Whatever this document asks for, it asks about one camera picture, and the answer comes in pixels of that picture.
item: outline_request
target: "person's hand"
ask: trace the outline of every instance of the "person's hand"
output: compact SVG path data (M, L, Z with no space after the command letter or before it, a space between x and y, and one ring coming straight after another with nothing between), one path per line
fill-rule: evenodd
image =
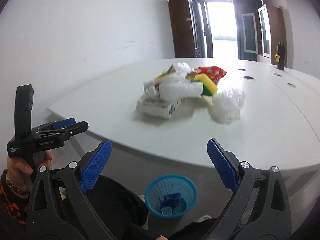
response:
M165 238L164 236L160 236L159 238L157 238L157 240L168 240L168 239Z
M39 165L46 166L48 169L51 168L52 156L51 152L47 150L45 152L44 162ZM31 166L21 157L7 158L7 169L9 181L21 191L28 191L28 186L24 181L23 173L31 175L33 170Z

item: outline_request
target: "textured blue rubber pad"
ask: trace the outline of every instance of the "textured blue rubber pad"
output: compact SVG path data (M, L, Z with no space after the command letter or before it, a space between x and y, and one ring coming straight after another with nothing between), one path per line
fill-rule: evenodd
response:
M207 153L225 187L236 192L238 190L237 173L213 140L208 141Z
M61 129L63 127L66 127L68 125L76 123L76 120L74 118L65 119L59 122L55 122L52 126L53 129Z
M111 156L112 146L110 141L105 141L104 144L98 149L96 154L89 161L87 166L81 173L80 188L83 193L86 193L88 189L93 188L96 183L102 169L106 165L108 159Z

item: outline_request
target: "brown wooden door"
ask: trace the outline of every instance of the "brown wooden door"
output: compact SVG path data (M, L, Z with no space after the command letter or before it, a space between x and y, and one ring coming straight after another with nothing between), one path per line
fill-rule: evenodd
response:
M199 57L192 0L169 0L169 13L176 58Z
M277 53L277 44L284 43L286 46L287 38L285 34L285 25L283 11L281 8L266 4L270 32L271 32L271 64L277 65L275 55Z

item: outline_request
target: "wrist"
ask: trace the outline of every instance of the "wrist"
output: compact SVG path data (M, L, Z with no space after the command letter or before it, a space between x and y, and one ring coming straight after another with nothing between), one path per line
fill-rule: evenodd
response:
M15 195L21 198L27 198L29 196L28 186L26 184L14 183L14 179L12 179L9 172L7 172L5 179L9 189L15 193Z

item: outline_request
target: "blue wastebasket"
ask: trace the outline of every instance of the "blue wastebasket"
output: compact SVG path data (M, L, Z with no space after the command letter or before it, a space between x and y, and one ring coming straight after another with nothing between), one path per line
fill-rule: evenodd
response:
M172 210L172 215L163 215L160 209L160 197L181 193L179 205ZM145 193L147 208L161 218L176 218L187 213L196 203L197 190L193 182L181 175L165 175L154 180Z

